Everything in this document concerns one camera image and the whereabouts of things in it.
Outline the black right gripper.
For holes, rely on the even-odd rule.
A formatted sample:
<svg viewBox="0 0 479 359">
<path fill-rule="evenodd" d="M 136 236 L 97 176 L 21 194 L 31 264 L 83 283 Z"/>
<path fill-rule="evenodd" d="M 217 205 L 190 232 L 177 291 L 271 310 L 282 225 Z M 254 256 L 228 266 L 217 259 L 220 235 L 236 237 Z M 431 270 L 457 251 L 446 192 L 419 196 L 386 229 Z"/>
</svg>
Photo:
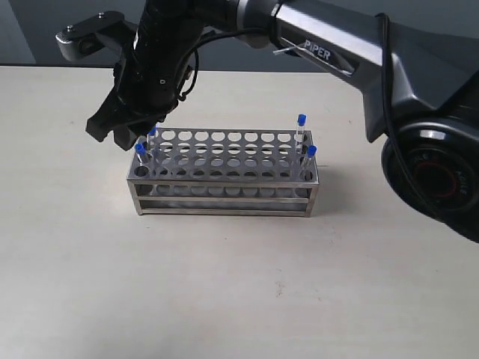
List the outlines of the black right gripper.
<svg viewBox="0 0 479 359">
<path fill-rule="evenodd" d="M 114 143 L 129 150 L 162 123 L 177 106 L 184 57 L 203 30 L 191 1 L 147 1 L 115 89 L 85 131 L 98 142 L 113 132 Z"/>
</svg>

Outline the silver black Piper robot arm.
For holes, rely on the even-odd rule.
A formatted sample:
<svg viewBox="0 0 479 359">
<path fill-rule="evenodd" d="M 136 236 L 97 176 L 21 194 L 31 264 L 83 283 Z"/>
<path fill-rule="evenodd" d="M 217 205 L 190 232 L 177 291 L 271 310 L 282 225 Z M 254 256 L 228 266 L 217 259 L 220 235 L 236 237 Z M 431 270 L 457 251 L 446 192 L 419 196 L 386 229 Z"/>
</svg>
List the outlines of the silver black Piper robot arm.
<svg viewBox="0 0 479 359">
<path fill-rule="evenodd" d="M 190 56 L 238 38 L 304 58 L 359 90 L 366 137 L 413 209 L 478 240 L 478 42 L 322 1 L 148 1 L 86 131 L 130 149 L 183 98 Z"/>
</svg>

